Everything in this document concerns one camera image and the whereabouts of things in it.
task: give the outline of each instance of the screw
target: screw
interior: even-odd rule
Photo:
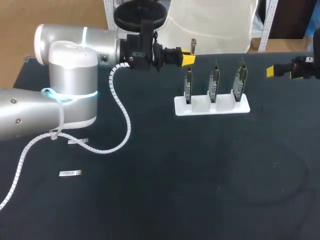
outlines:
[[[109,59],[108,59],[107,56],[102,56],[102,57],[101,57],[101,61],[102,61],[103,63],[106,63],[106,62],[109,61]]]

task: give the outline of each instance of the white spiral cable wrap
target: white spiral cable wrap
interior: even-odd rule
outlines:
[[[79,144],[81,147],[89,150],[90,152],[93,152],[93,153],[96,153],[96,154],[111,154],[111,153],[114,153],[116,151],[118,151],[119,149],[121,149],[126,143],[127,141],[129,140],[129,137],[130,137],[130,134],[131,134],[131,122],[130,122],[130,118],[129,118],[129,115],[125,109],[125,107],[123,106],[123,104],[121,103],[121,101],[119,100],[117,94],[116,94],[116,91],[115,91],[115,88],[114,88],[114,75],[115,75],[115,72],[118,70],[118,69],[121,69],[121,68],[128,68],[130,67],[129,64],[127,62],[125,63],[120,63],[120,64],[117,64],[110,72],[110,75],[109,75],[109,87],[110,87],[110,91],[112,93],[112,96],[114,98],[114,100],[116,101],[116,103],[118,104],[118,106],[120,107],[120,109],[122,110],[123,112],[123,115],[125,117],[125,121],[126,121],[126,126],[127,126],[127,131],[126,131],[126,135],[125,135],[125,138],[123,139],[123,141],[116,147],[114,148],[111,148],[109,150],[98,150],[98,149],[95,149],[93,147],[90,147],[88,146],[87,144],[79,141],[77,138],[69,135],[69,134],[66,134],[66,133],[63,133],[63,132],[60,132],[58,134],[59,137],[63,137],[63,138],[66,138],[66,139],[69,139],[69,140],[72,140],[73,142]],[[21,153],[21,156],[20,156],[20,159],[19,159],[19,163],[18,163],[18,167],[16,169],[16,172],[15,172],[15,176],[14,176],[14,179],[13,179],[13,183],[11,185],[11,188],[8,192],[8,194],[6,195],[6,197],[4,198],[4,200],[2,201],[2,203],[0,203],[0,211],[5,207],[5,205],[9,202],[10,198],[12,197],[12,195],[14,194],[14,191],[16,189],[16,186],[18,184],[18,180],[19,180],[19,177],[20,177],[20,174],[21,174],[21,170],[22,170],[22,166],[24,164],[24,161],[25,161],[25,158],[26,158],[26,155],[29,151],[29,149],[38,141],[42,140],[42,139],[45,139],[45,138],[49,138],[49,137],[52,137],[54,136],[56,133],[55,132],[48,132],[48,133],[44,133],[44,134],[41,134],[37,137],[35,137],[34,139],[32,139],[23,149],[22,153]]]

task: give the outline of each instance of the white holder stand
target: white holder stand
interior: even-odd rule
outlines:
[[[250,112],[247,96],[242,94],[241,101],[236,102],[232,90],[230,94],[218,94],[216,103],[211,103],[209,91],[207,95],[193,95],[191,104],[187,104],[185,95],[176,96],[174,107],[177,116],[246,114]]]

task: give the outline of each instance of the white fabric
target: white fabric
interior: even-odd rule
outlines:
[[[190,50],[196,55],[246,53],[258,0],[171,0],[158,42],[167,48]]]

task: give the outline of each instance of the black table surface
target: black table surface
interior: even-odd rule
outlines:
[[[10,202],[0,211],[2,240],[318,240],[320,239],[320,81],[266,78],[266,69],[299,53],[197,57],[193,94],[206,94],[217,59],[219,93],[229,93],[238,61],[249,75],[251,112],[178,117],[185,68],[121,69],[114,78],[132,122],[128,143],[98,155],[49,138],[25,159]],[[48,67],[29,58],[16,88],[49,86]],[[99,70],[98,116],[65,130],[110,149],[126,134],[109,72]],[[0,143],[0,202],[24,146]],[[59,178],[60,171],[82,170]]]

